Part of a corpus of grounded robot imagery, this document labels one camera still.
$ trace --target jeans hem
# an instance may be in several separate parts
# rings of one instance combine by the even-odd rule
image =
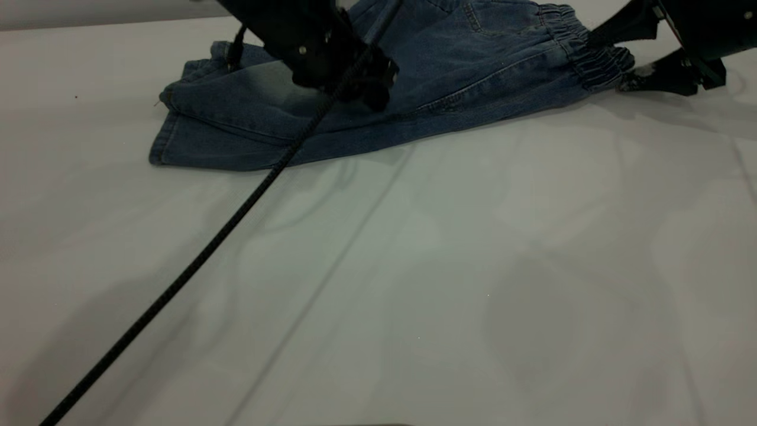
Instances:
[[[155,141],[152,143],[152,148],[150,148],[150,156],[148,158],[150,164],[156,166],[166,164],[163,161],[163,154],[168,149],[168,145],[171,143],[171,139],[173,138],[174,131],[176,130],[176,125],[179,121],[179,117],[180,114],[176,112],[170,111],[168,113],[166,121],[160,128],[160,132],[157,133]]]
[[[634,56],[626,48],[587,47],[589,30],[578,20],[570,6],[540,5],[539,15],[589,92],[617,86],[623,74],[634,67]]]

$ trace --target stitching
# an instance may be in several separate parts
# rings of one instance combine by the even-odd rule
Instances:
[[[203,121],[205,123],[209,123],[209,124],[210,123],[215,123],[215,124],[218,124],[219,126],[234,127],[235,129],[239,129],[239,130],[242,130],[244,132],[254,133],[254,134],[259,135],[259,136],[265,136],[265,137],[269,137],[269,138],[272,138],[272,139],[278,139],[278,140],[282,140],[282,141],[291,141],[291,140],[294,139],[294,138],[283,137],[283,136],[269,135],[269,134],[263,133],[263,132],[261,132],[259,130],[253,130],[253,129],[250,129],[248,127],[243,127],[242,125],[239,125],[239,124],[232,124],[232,123],[229,123],[229,122],[224,122],[224,121],[222,121],[223,117],[211,117],[211,116],[207,116],[207,115],[198,115],[196,113],[192,113],[192,112],[188,112],[188,111],[183,111],[183,108],[176,108],[175,106],[174,106],[174,108],[175,108],[174,111],[176,111],[177,113],[179,113],[181,115],[185,115],[187,117],[194,118],[195,120]],[[257,141],[257,142],[265,143],[266,145],[276,146],[276,147],[281,148],[280,145],[276,145],[275,143],[268,143],[268,142],[264,142],[264,141]]]
[[[539,6],[539,18],[544,24],[544,27],[547,28],[547,32],[550,34],[550,37],[552,37],[552,40],[554,40],[554,42],[558,46],[560,46],[560,48],[562,48],[562,51],[565,52],[565,57],[568,59],[568,62],[570,63],[571,68],[573,69],[573,72],[575,72],[581,78],[581,87],[583,87],[584,90],[589,91],[589,89],[586,87],[586,78],[584,74],[581,72],[581,70],[578,69],[578,66],[573,60],[573,57],[570,55],[570,53],[568,53],[568,48],[566,48],[565,45],[563,45],[562,42],[560,41],[559,37],[555,35],[554,31],[552,31],[552,27],[546,24],[546,22],[544,21],[544,16],[542,15],[541,12],[542,12],[542,7]],[[560,13],[559,23],[561,24],[562,27],[565,27],[565,23],[562,22],[562,11],[559,11],[558,13]]]
[[[527,58],[523,58],[520,61],[514,62],[514,63],[506,66],[505,68],[499,69],[499,70],[493,72],[492,74],[489,74],[488,76],[480,79],[479,81],[476,81],[474,83],[469,84],[466,87],[463,87],[462,89],[458,90],[457,92],[454,92],[454,93],[451,93],[449,95],[446,95],[446,96],[444,96],[442,98],[439,98],[439,99],[437,99],[435,101],[431,101],[431,102],[429,102],[429,103],[427,103],[425,105],[421,105],[421,106],[419,106],[418,108],[416,108],[415,110],[413,110],[411,112],[407,112],[405,114],[399,114],[399,115],[401,117],[413,117],[413,116],[415,116],[415,115],[417,115],[417,114],[419,114],[419,113],[421,113],[421,112],[423,112],[425,110],[432,110],[432,109],[438,107],[439,105],[449,106],[453,102],[455,102],[456,100],[458,100],[459,98],[463,97],[463,95],[465,95],[469,90],[474,89],[475,87],[477,87],[477,86],[479,86],[479,85],[481,85],[481,84],[489,81],[492,78],[495,78],[499,74],[502,74],[505,71],[508,71],[510,68],[515,67],[516,65],[520,65],[523,62],[530,61],[531,59],[536,58],[536,57],[541,56],[541,55],[544,55],[547,52],[551,52],[554,49],[557,49],[557,46],[553,46],[550,49],[546,49],[546,50],[543,50],[541,52],[535,53],[535,54],[533,54],[533,55],[531,55],[531,56],[529,56]]]
[[[179,80],[180,83],[193,83],[197,80],[200,80],[203,77],[207,77],[213,73],[218,71],[218,68],[214,66],[213,60],[211,59],[206,64],[202,64],[199,66],[195,71],[191,72],[187,77],[182,78]]]
[[[425,0],[426,3],[429,3],[431,6],[434,6],[435,8],[439,9],[440,11],[443,11],[446,14],[452,13],[452,11],[448,11],[445,8],[442,8],[440,5],[437,5],[436,3],[432,2],[431,0]]]
[[[366,8],[365,10],[363,10],[362,12],[360,12],[356,17],[353,17],[352,18],[352,22],[353,23],[357,23],[357,21],[360,20],[360,18],[366,16],[366,14],[368,12],[370,12],[377,4],[378,4],[378,2],[373,2],[372,5],[368,6],[368,8]]]
[[[473,27],[473,30],[476,33],[483,33],[484,29],[481,28],[481,22],[478,20],[478,17],[475,16],[473,5],[471,5],[470,3],[466,3],[464,8],[466,10],[466,16],[468,17],[468,22],[470,22],[471,27]]]
[[[179,114],[172,112],[171,115],[173,117],[170,117],[170,132],[168,133],[168,137],[166,138],[166,142],[161,146],[160,148],[160,155],[158,158],[160,159],[160,162],[163,164],[166,164],[165,160],[163,160],[163,156],[166,154],[166,151],[168,151],[168,147],[171,145],[171,142],[175,139],[174,136],[176,135],[176,130],[179,128]]]
[[[482,106],[478,107],[478,109],[492,109],[492,108],[499,108],[502,105],[518,104],[518,103],[527,102],[529,99],[531,99],[533,97],[534,92],[537,92],[542,87],[545,87],[547,85],[555,83],[556,81],[558,81],[558,80],[545,81],[545,82],[543,82],[541,84],[538,84],[537,86],[531,87],[527,93],[523,93],[522,95],[518,96],[517,98],[514,98],[514,99],[500,99],[498,102],[495,102],[495,103],[492,103],[492,104],[487,104],[487,105],[482,105]],[[539,112],[539,111],[543,111],[545,109],[551,109],[551,108],[555,108],[555,107],[556,106],[542,107],[541,109],[534,110],[533,112],[535,113],[535,112]]]

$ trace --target white table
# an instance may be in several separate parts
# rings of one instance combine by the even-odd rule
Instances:
[[[261,181],[147,162],[157,94],[235,30],[0,33],[0,424],[37,424]],[[757,424],[756,53],[694,98],[286,171],[64,424]]]

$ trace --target black cord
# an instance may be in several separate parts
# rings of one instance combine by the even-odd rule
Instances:
[[[244,202],[244,204],[241,205],[239,210],[234,213],[231,219],[229,219],[229,221],[226,222],[225,225],[223,225],[221,231],[219,231],[219,233],[210,241],[210,243],[208,243],[208,245],[204,249],[202,249],[202,252],[200,252],[195,260],[193,260],[192,263],[190,263],[189,266],[179,275],[179,277],[176,278],[176,280],[173,281],[170,286],[168,286],[168,288],[163,292],[163,294],[160,295],[160,297],[155,300],[155,302],[153,302],[148,310],[145,311],[145,313],[143,313],[142,316],[140,316],[139,319],[137,319],[137,321],[135,321],[135,323],[132,324],[131,327],[129,327],[129,330],[127,330],[126,333],[124,333],[123,336],[121,336],[121,338],[113,345],[113,347],[111,347],[105,353],[105,355],[100,358],[100,361],[98,361],[97,364],[95,364],[95,366],[92,367],[91,370],[89,370],[89,372],[82,378],[82,380],[80,380],[79,383],[76,384],[75,387],[73,387],[68,395],[66,395],[58,403],[58,405],[55,406],[55,408],[52,410],[52,412],[50,412],[45,420],[40,423],[40,426],[54,426],[58,424],[63,419],[63,417],[76,405],[76,403],[79,402],[80,399],[82,399],[87,390],[89,390],[89,388],[92,387],[93,384],[95,384],[100,376],[102,376],[109,369],[109,367],[118,359],[119,356],[121,356],[121,354],[126,350],[126,348],[129,347],[129,345],[137,338],[137,336],[139,336],[139,334],[150,324],[150,322],[155,319],[160,311],[162,311],[163,308],[168,305],[171,299],[173,299],[173,297],[176,296],[179,291],[181,291],[181,289],[189,282],[189,280],[193,276],[195,276],[202,265],[207,262],[207,260],[215,253],[216,250],[218,250],[223,241],[231,234],[234,228],[239,225],[239,223],[252,209],[255,203],[260,200],[260,197],[262,197],[263,194],[271,187],[274,180],[276,180],[281,172],[284,171],[294,155],[297,154],[297,152],[300,150],[300,147],[305,142],[305,140],[313,135],[316,127],[318,127],[321,120],[323,120],[323,118],[329,113],[329,111],[331,111],[331,109],[334,107],[334,104],[337,102],[337,99],[344,94],[344,91],[348,88],[352,79],[355,78],[355,76],[366,65],[366,62],[371,58],[373,50],[376,48],[377,43],[383,37],[384,32],[389,27],[389,24],[397,15],[397,11],[399,10],[400,5],[401,2],[396,2],[393,10],[384,20],[382,26],[376,33],[374,40],[363,50],[352,67],[347,69],[347,71],[344,73],[344,76],[342,76],[341,81],[337,85],[336,90],[325,102],[323,102],[316,109],[316,114],[315,116],[313,116],[313,119],[310,120],[307,126],[305,126],[305,128],[299,133],[297,138],[294,139],[294,142],[289,146],[287,152],[281,157],[279,162],[273,165],[271,171],[268,173],[266,178],[263,179],[263,182],[260,183],[260,185],[255,189],[254,192],[252,192],[250,197],[247,198],[247,200]],[[244,27],[243,30],[240,30],[239,33],[244,34]]]
[[[245,51],[245,33],[247,27],[242,25],[234,37],[234,42],[229,46],[229,51],[226,53],[226,65],[229,67],[229,71],[237,71],[241,68],[241,56]]]

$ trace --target blue denim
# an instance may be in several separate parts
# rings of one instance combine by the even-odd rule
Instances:
[[[357,32],[380,23],[387,1],[350,9]],[[339,104],[292,164],[372,152],[439,133],[558,108],[618,85],[634,65],[627,49],[589,49],[569,6],[526,0],[405,0],[379,46],[400,66],[381,113]],[[269,168],[325,95],[295,86],[291,72],[246,45],[229,72],[229,43],[190,61],[160,94],[170,112],[152,164],[251,171]]]

